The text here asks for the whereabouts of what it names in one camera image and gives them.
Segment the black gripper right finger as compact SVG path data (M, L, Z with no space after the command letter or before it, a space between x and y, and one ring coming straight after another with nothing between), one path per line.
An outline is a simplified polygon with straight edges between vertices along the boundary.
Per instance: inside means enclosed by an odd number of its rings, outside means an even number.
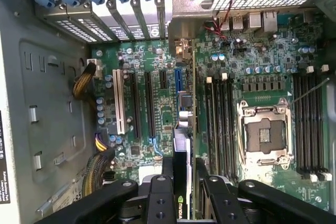
M235 187L226 177L209 175L201 158L196 159L196 177L203 187L203 219L214 223L335 223L335 215L256 180Z

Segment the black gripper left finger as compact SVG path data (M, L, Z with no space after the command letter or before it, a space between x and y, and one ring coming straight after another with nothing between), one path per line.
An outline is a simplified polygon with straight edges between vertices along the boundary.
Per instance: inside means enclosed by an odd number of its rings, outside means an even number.
M116 180L39 223L175 223L173 158L142 184Z

